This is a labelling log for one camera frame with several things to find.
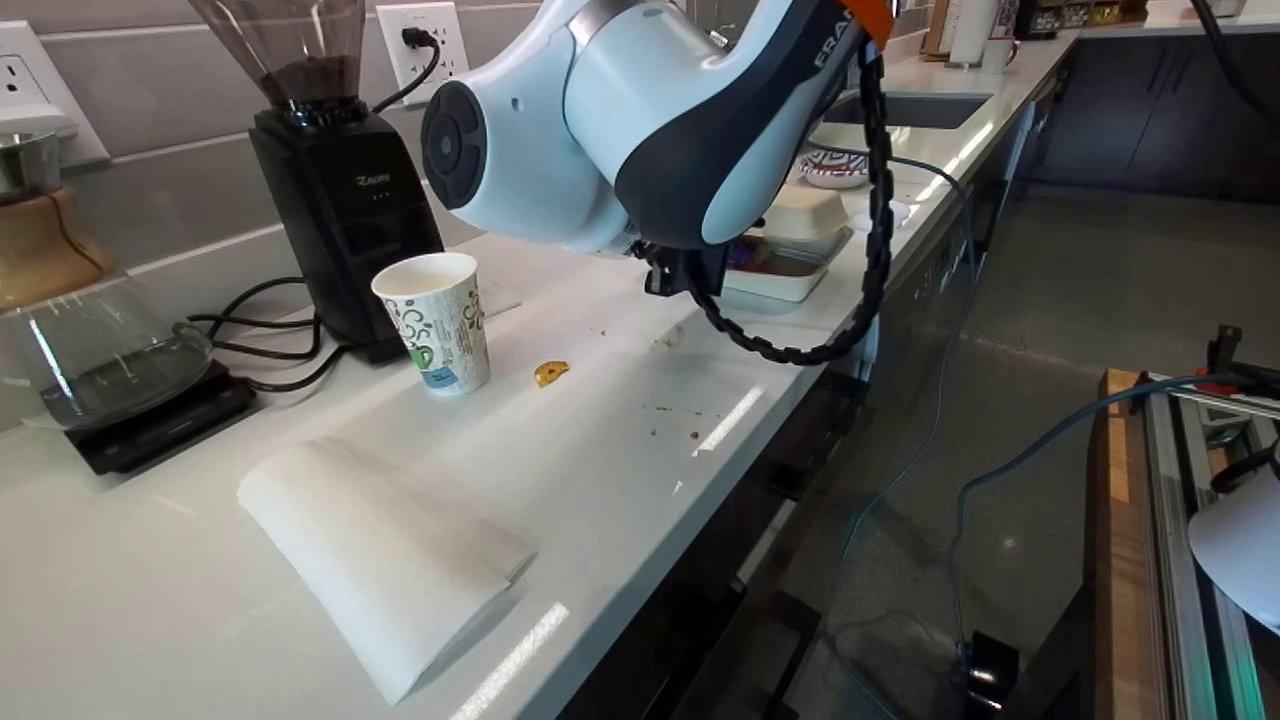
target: sink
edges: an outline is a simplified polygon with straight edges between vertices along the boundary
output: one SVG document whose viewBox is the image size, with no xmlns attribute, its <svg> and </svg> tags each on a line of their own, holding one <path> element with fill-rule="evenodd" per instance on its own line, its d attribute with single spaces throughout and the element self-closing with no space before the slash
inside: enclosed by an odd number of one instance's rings
<svg viewBox="0 0 1280 720">
<path fill-rule="evenodd" d="M 910 129 L 961 129 L 988 98 L 886 98 L 889 123 Z M 857 93 L 837 98 L 829 123 L 862 123 L 864 106 Z"/>
</svg>

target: floor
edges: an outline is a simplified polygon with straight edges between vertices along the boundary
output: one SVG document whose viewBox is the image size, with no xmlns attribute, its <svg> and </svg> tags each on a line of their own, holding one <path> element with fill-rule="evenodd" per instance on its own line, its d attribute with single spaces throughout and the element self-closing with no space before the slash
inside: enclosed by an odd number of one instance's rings
<svg viewBox="0 0 1280 720">
<path fill-rule="evenodd" d="M 971 632 L 1038 651 L 1085 568 L 1085 450 L 1060 437 L 963 503 L 956 494 L 1089 404 L 1107 365 L 1198 373 L 1216 324 L 1280 365 L 1280 208 L 1033 187 L 1015 200 L 961 342 L 910 412 L 868 408 L 832 486 L 840 519 L 826 644 L 799 718 L 956 718 Z"/>
</svg>

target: cabinet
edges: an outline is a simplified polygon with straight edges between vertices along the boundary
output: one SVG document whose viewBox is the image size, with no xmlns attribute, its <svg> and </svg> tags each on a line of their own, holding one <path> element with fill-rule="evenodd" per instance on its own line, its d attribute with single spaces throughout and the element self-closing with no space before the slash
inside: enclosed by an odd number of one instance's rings
<svg viewBox="0 0 1280 720">
<path fill-rule="evenodd" d="M 1233 35 L 1243 86 L 1280 107 L 1280 35 Z M 1027 172 L 1216 200 L 1280 200 L 1280 129 L 1224 80 L 1206 35 L 1085 42 Z"/>
</svg>

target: black coffee grinder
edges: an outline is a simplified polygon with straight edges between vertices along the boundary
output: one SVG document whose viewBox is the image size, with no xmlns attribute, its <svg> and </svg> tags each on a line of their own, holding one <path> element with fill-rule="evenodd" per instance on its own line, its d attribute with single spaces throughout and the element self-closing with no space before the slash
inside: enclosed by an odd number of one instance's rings
<svg viewBox="0 0 1280 720">
<path fill-rule="evenodd" d="M 403 141 L 358 98 L 366 0 L 192 0 L 272 102 L 250 129 L 324 328 L 361 359 L 403 345 L 370 279 L 441 234 Z"/>
</svg>

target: wall outlet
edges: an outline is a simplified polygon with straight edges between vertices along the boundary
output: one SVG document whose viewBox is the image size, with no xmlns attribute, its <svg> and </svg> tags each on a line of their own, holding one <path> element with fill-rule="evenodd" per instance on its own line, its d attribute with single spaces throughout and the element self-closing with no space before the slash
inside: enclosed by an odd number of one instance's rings
<svg viewBox="0 0 1280 720">
<path fill-rule="evenodd" d="M 72 132 L 70 169 L 108 162 L 34 24 L 0 22 L 0 132 Z"/>
<path fill-rule="evenodd" d="M 432 59 L 432 49 L 403 43 L 403 28 L 426 28 L 441 43 L 441 65 L 438 65 L 432 80 L 426 80 L 417 93 L 409 93 L 401 102 L 403 107 L 432 102 L 432 93 L 446 80 L 451 80 L 455 72 L 468 72 L 468 49 L 465 49 L 465 32 L 460 32 L 451 6 L 379 6 L 375 24 L 384 28 L 384 43 L 388 43 L 392 72 L 395 72 L 401 90 L 411 86 Z"/>
</svg>

